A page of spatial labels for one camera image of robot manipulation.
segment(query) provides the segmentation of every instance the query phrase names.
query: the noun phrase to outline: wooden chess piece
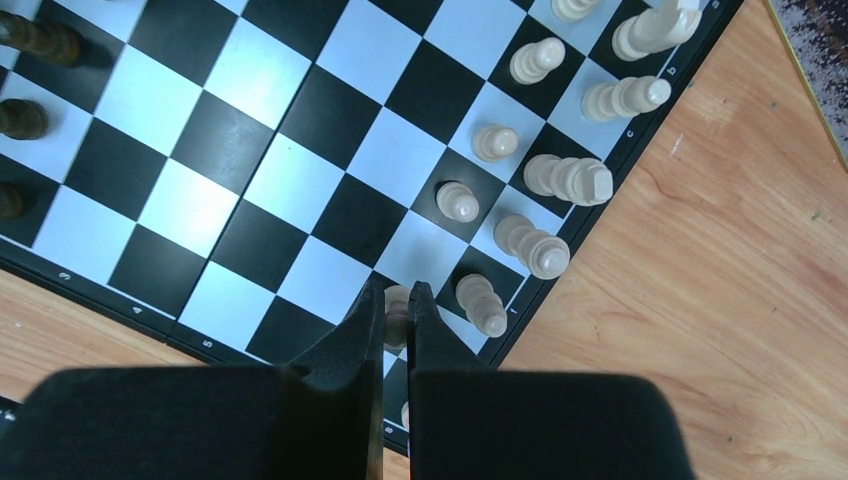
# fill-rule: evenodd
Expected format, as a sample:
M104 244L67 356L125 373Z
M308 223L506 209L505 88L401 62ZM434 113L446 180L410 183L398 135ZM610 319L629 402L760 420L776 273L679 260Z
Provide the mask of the wooden chess piece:
M16 218L24 211L20 192L8 183L0 183L0 220Z
M35 140L47 133L47 114L41 105L10 98L0 102L0 133L15 140Z
M6 45L62 66L71 66L79 58L77 32L56 22L27 20L0 10L0 45Z

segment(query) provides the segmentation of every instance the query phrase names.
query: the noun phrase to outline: white square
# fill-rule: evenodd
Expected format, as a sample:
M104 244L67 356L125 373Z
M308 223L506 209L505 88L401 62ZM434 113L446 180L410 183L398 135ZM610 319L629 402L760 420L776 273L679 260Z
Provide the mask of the white square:
M32 249L57 265L105 285L134 228L132 220L63 185Z
M621 0L603 0L582 20L564 22L551 10L551 0L536 0L530 7L530 16L562 37L578 52L588 56L620 4Z
M125 45L94 115L163 155L170 155L201 88Z
M518 257L507 255L506 252L500 249L495 244L495 227L504 218L517 213L524 215L528 220L533 222L533 225L540 230L544 230L550 234L556 235L559 229L562 228L564 220L559 218L547 208L539 205L529 197L519 192L510 185L507 185L498 201L492 207L492 210L483 220L477 234L471 240L471 246L501 262L507 267L527 276L530 271L521 264Z
M412 210L400 222L375 270L401 285L427 282L442 289L467 244Z
M468 346L475 355L480 353L489 337L480 333L480 330L477 330L471 322L454 315L450 310L439 307L439 315L453 333L462 340L462 343Z
M496 163L480 160L471 149L474 136L490 125L509 127L518 134L518 148L515 153ZM477 98L471 108L468 109L468 113L459 128L456 129L456 133L450 141L450 147L503 182L508 183L544 126L545 121L542 117L502 92L498 87L487 82L483 85L480 93L477 94Z
M421 37L367 0L351 0L318 65L386 103Z
M5 0L0 4L3 10L32 20L41 7L41 0ZM12 47L0 45L0 65L11 70L21 52Z
M244 351L265 318L274 296L274 292L209 262L179 322Z
M201 257L208 257L238 196L168 159L138 223Z
M306 239L278 295L338 325L371 269L315 237Z
M56 3L124 42L129 41L147 0L56 0Z
M344 171L277 134L244 198L311 233Z
M600 160L605 160L621 135L630 125L629 118L616 118L609 122L595 122L583 116L581 103L583 95L592 87L601 83L616 83L612 76L598 64L586 59L574 79L568 84L562 98L548 119L551 125L566 136L592 152Z
M489 78L525 15L510 0L445 0L424 38Z
M88 131L91 115L14 72L9 72L0 98L32 100L47 114L44 137L13 140L0 135L0 153L56 182L64 182Z
M309 65L306 57L239 18L204 88L276 130Z
M408 208L444 152L443 143L383 108L347 172Z

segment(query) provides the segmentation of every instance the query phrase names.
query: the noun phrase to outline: black square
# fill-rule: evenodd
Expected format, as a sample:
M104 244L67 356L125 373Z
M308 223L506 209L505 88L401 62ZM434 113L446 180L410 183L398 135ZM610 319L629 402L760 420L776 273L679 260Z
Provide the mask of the black square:
M129 43L203 85L235 22L214 0L148 0Z
M136 225L109 285L177 317L205 264L196 253Z
M465 276L472 273L486 277L492 283L495 293L501 297L504 305L509 303L523 280L523 277L511 268L469 246L462 258L459 259L459 263L456 264L456 268L453 269L450 278L445 282L445 286L436 296L436 303L461 318L466 318L465 310L456 301L456 285Z
M422 41L386 107L448 143L483 83L474 72Z
M241 194L274 131L204 91L171 158Z
M533 145L530 146L530 150L527 151L527 155L525 155L524 159L521 161L521 166L518 167L512 175L509 184L515 187L516 190L532 198L540 205L559 215L561 218L564 218L571 209L571 202L560 200L554 196L545 197L542 195L536 195L531 192L530 189L527 188L527 184L524 183L524 166L527 165L527 162L532 160L536 155L545 154L556 155L560 158L595 158L595 156L580 146L580 144L568 138L550 124L546 123L545 126L542 127L542 131L539 132L539 136L537 136L536 140L533 142Z
M312 235L373 268L406 208L345 174Z
M509 42L495 70L489 76L489 82L545 119L559 103L559 99L586 57L576 48L566 44L565 60L562 65L549 72L542 81L531 85L522 85L512 78L509 73L509 62L515 52L524 45L555 36L553 32L528 15L518 27L518 31Z
M53 0L44 0L36 18L63 23L76 30L80 36L79 60L69 68L22 53L14 71L88 113L94 113L123 42Z
M95 118L65 185L138 220L167 158Z
M436 192L445 183L460 182L477 197L480 213L472 222L461 223L446 217L436 205ZM424 188L412 204L412 210L457 237L471 242L492 206L498 200L505 184L489 172L478 167L450 148L445 150Z
M346 169L379 111L380 104L314 65L280 133Z
M621 25L621 22L639 15L648 8L650 7L641 0L623 0L607 23L607 27L600 38L595 42L592 51L589 52L589 58L619 79L658 75L669 55L671 55L672 49L652 53L635 62L625 62L612 51L612 34L615 29Z
M212 252L212 261L276 292L307 237L265 210L242 201Z
M333 328L332 323L285 299L274 297L247 345L247 351L275 365L283 365L309 349Z
M17 218L0 219L0 235L31 247L59 185L4 155L0 155L0 184L17 190L24 204Z
M371 3L419 35L427 31L442 2L444 0L371 0Z
M347 0L250 0L242 16L315 60L346 5Z

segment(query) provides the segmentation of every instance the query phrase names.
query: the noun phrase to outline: wooden table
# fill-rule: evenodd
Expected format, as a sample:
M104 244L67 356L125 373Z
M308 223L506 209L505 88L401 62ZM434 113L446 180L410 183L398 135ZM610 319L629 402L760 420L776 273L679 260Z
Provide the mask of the wooden table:
M848 478L848 174L748 0L504 368L644 375L702 478ZM194 360L0 274L0 395ZM387 454L387 478L406 478Z

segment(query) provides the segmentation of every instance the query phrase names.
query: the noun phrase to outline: dark chess piece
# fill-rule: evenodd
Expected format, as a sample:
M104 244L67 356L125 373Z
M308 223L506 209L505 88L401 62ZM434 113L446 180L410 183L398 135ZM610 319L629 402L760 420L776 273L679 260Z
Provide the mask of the dark chess piece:
M31 53L42 60L70 66L79 58L77 32L56 22L30 21L0 10L0 45Z
M24 211L24 201L18 189L0 183L0 220L16 218Z
M15 140L35 140L47 133L47 114L41 105L10 98L0 102L0 133Z

